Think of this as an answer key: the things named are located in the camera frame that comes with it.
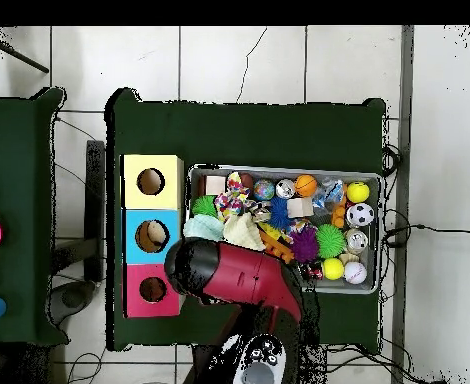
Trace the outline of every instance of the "black cable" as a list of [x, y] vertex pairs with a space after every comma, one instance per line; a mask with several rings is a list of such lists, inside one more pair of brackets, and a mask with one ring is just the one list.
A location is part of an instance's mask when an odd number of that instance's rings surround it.
[[63, 122], [63, 123], [65, 123], [66, 125], [69, 125], [70, 127], [75, 128], [77, 131], [80, 131], [81, 133], [86, 134], [89, 138], [91, 138], [91, 140], [98, 141], [98, 140], [97, 140], [96, 138], [94, 138], [91, 134], [88, 134], [88, 133], [85, 132], [84, 130], [81, 130], [80, 128], [76, 127], [75, 125], [70, 124], [69, 122], [66, 122], [64, 119], [59, 118], [58, 116], [55, 118], [55, 120], [56, 120], [56, 121], [59, 121], [59, 122]]

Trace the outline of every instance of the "green table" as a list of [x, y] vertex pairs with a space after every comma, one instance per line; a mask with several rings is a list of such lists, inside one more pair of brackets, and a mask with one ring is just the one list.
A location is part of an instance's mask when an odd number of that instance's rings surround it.
[[[127, 344], [211, 344], [234, 310], [233, 305], [201, 306], [188, 298], [177, 317], [125, 319], [121, 304], [121, 207], [119, 156], [173, 154], [187, 169], [194, 163], [219, 163], [382, 174], [382, 116], [385, 104], [330, 103], [277, 106], [141, 102], [130, 89], [117, 90], [106, 106], [107, 122], [107, 335], [110, 348]], [[378, 350], [379, 293], [309, 294], [320, 305], [317, 341], [361, 343]]]
[[66, 343], [45, 314], [52, 248], [51, 128], [64, 92], [0, 98], [0, 342]]

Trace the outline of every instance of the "tennis ball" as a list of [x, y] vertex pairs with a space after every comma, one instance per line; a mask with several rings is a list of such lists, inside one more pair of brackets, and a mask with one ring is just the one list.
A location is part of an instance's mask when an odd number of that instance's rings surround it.
[[322, 264], [322, 271], [328, 280], [338, 280], [344, 271], [342, 261], [337, 258], [326, 259]]
[[368, 196], [370, 196], [370, 189], [365, 183], [351, 183], [347, 187], [347, 199], [352, 203], [363, 203]]

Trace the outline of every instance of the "plastic ball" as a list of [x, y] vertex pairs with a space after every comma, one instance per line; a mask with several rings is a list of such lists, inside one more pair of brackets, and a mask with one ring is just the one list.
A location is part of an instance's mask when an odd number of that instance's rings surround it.
[[361, 284], [367, 278], [367, 270], [360, 262], [348, 262], [343, 277], [348, 283]]
[[315, 190], [317, 190], [317, 180], [311, 175], [299, 175], [295, 180], [295, 191], [299, 196], [313, 196]]
[[374, 210], [366, 203], [357, 203], [347, 210], [347, 222], [352, 227], [364, 227], [374, 220]]
[[258, 180], [255, 183], [254, 194], [256, 200], [271, 200], [274, 197], [274, 184], [269, 180]]
[[347, 199], [352, 203], [363, 203], [368, 196], [370, 196], [370, 189], [365, 183], [351, 183], [347, 187]]
[[324, 278], [328, 280], [338, 280], [343, 276], [344, 267], [338, 258], [329, 258], [322, 264]]
[[276, 196], [282, 199], [291, 199], [295, 194], [294, 182], [291, 180], [281, 180], [276, 184]]

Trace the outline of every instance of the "wooden block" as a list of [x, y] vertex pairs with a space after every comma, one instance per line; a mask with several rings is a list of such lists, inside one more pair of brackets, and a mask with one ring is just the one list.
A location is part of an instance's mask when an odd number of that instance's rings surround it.
[[126, 263], [163, 264], [169, 248], [181, 237], [182, 211], [126, 211]]
[[123, 155], [124, 207], [181, 209], [183, 161], [174, 155]]
[[302, 218], [313, 215], [313, 203], [311, 197], [296, 197], [287, 200], [289, 218]]
[[128, 318], [169, 317], [180, 314], [185, 296], [173, 290], [164, 265], [127, 265]]
[[226, 177], [207, 175], [205, 178], [205, 195], [217, 196], [226, 191]]

